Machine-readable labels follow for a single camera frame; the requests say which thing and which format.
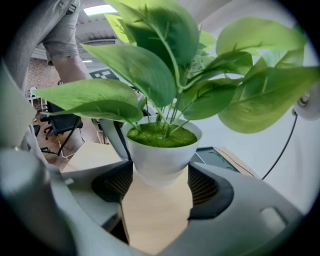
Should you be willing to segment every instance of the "potted plant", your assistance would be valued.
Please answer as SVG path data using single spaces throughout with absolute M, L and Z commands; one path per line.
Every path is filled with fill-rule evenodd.
M 136 169 L 152 186 L 172 183 L 195 153 L 202 133 L 190 121 L 218 115 L 234 131 L 260 132 L 319 80 L 318 67 L 303 67 L 307 39 L 297 27 L 245 17 L 216 40 L 177 1 L 108 3 L 120 16 L 106 18 L 129 45 L 83 48 L 142 92 L 157 116 L 143 117 L 135 92 L 118 80 L 82 80 L 36 94 L 65 109 L 51 115 L 124 122 Z M 216 57 L 208 53 L 214 44 Z M 269 51 L 260 56 L 260 49 Z

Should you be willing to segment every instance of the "floor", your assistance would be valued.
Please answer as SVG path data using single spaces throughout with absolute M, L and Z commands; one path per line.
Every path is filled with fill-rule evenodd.
M 58 152 L 58 150 L 60 148 L 59 142 L 58 142 L 58 137 L 56 137 L 53 132 L 51 132 L 48 135 L 48 140 L 46 140 L 46 135 L 45 135 L 44 129 L 50 125 L 47 122 L 40 122 L 40 113 L 37 113 L 35 118 L 37 121 L 33 122 L 33 125 L 40 125 L 41 126 L 40 132 L 39 132 L 38 136 L 36 137 L 36 139 L 39 143 L 39 146 L 40 147 L 48 147 L 49 150 L 51 150 L 53 152 Z M 83 128 L 81 129 L 82 137 L 87 142 L 99 143 L 99 140 L 97 137 L 97 132 L 96 132 L 96 127 L 91 122 L 91 119 L 82 118 L 81 120 L 83 122 Z M 65 141 L 65 139 L 67 138 L 69 133 L 70 132 L 68 131 L 68 132 L 65 132 L 64 134 L 59 136 L 59 140 L 60 140 L 61 144 Z M 69 155 L 71 153 L 74 153 L 82 146 L 82 144 L 83 144 L 83 141 L 80 136 L 80 131 L 79 131 L 79 129 L 76 129 L 74 131 L 74 133 L 72 134 L 72 136 L 70 137 L 70 139 L 68 140 L 68 142 L 66 143 L 66 145 L 64 146 L 63 152 L 65 153 L 65 155 Z M 62 158 L 61 155 L 57 156 L 56 154 L 43 153 L 43 155 L 49 164 L 58 166 L 60 171 L 62 171 L 65 168 L 68 161 L 71 159 L 70 158 L 69 160 L 65 160 Z

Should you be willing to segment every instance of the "person's arm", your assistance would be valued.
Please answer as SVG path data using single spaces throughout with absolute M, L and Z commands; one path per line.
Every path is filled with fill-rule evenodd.
M 79 55 L 53 58 L 52 64 L 58 71 L 60 79 L 64 84 L 92 78 Z

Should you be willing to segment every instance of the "desk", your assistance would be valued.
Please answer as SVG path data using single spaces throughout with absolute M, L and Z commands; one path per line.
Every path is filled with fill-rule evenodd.
M 63 169 L 63 173 L 85 170 L 121 161 L 112 146 L 85 142 Z M 192 195 L 188 169 L 171 186 L 156 189 L 146 185 L 136 170 L 122 201 L 130 246 L 155 255 L 187 227 Z

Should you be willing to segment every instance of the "artificial plant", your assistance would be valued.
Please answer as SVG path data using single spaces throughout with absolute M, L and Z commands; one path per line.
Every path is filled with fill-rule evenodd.
M 234 131 L 262 131 L 320 78 L 318 67 L 303 67 L 307 39 L 296 27 L 244 17 L 226 26 L 216 40 L 199 30 L 176 0 L 108 3 L 119 16 L 106 18 L 128 45 L 83 48 L 152 102 L 157 122 L 167 124 L 166 137 L 182 115 L 188 122 L 218 114 Z M 214 44 L 216 57 L 208 53 Z M 260 56 L 257 50 L 268 51 Z M 255 65 L 253 56 L 259 56 Z M 140 129 L 137 97 L 118 80 L 82 80 L 35 93 L 65 109 L 51 115 L 112 119 Z

